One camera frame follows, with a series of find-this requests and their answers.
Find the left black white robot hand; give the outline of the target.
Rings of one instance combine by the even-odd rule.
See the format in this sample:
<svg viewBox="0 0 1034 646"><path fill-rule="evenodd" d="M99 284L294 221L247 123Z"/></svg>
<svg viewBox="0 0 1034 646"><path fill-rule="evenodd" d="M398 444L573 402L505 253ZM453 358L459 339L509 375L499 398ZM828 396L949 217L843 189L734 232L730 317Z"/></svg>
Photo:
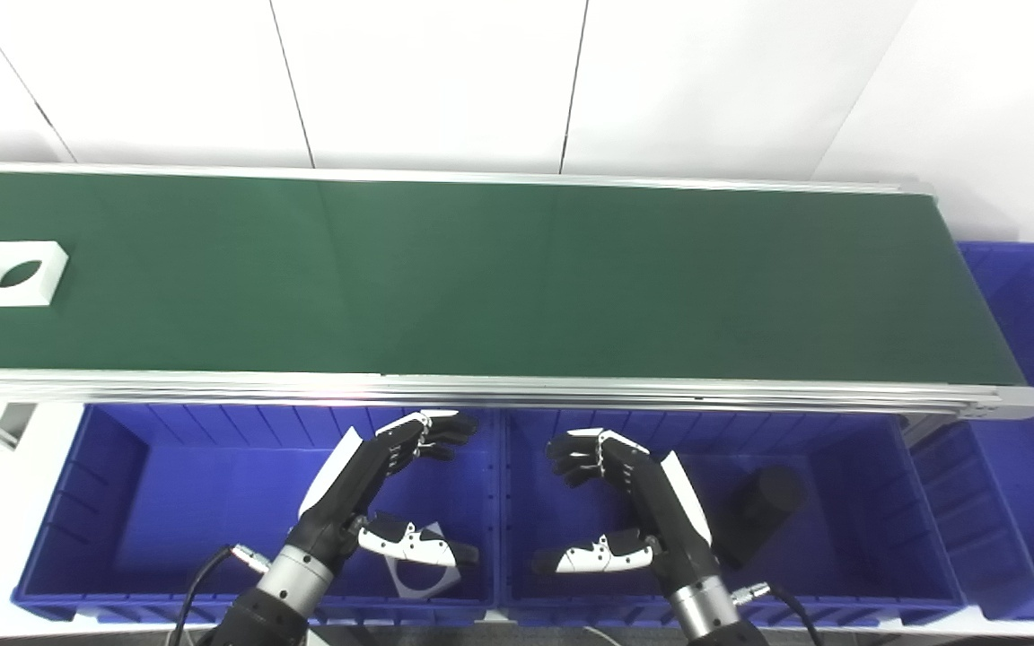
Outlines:
<svg viewBox="0 0 1034 646"><path fill-rule="evenodd" d="M432 530L369 507L387 478L418 458L451 461L455 447L477 432L475 417L459 410L418 410L376 430L370 439L349 431L329 454L304 499L298 522L282 547L284 555L339 575L356 549L432 567L470 568L479 564L476 547L443 539Z"/></svg>

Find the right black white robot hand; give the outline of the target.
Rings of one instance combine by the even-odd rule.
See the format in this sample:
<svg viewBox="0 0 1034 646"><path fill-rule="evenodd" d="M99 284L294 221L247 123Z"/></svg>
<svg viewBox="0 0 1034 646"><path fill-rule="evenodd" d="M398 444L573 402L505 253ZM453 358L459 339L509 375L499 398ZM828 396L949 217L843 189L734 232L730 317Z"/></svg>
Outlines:
<svg viewBox="0 0 1034 646"><path fill-rule="evenodd" d="M624 493L635 525L598 539L540 549L533 570L541 575L650 570L661 592L721 585L713 532L678 455L663 458L606 428L566 431L546 448L553 471L571 488L606 482Z"/></svg>

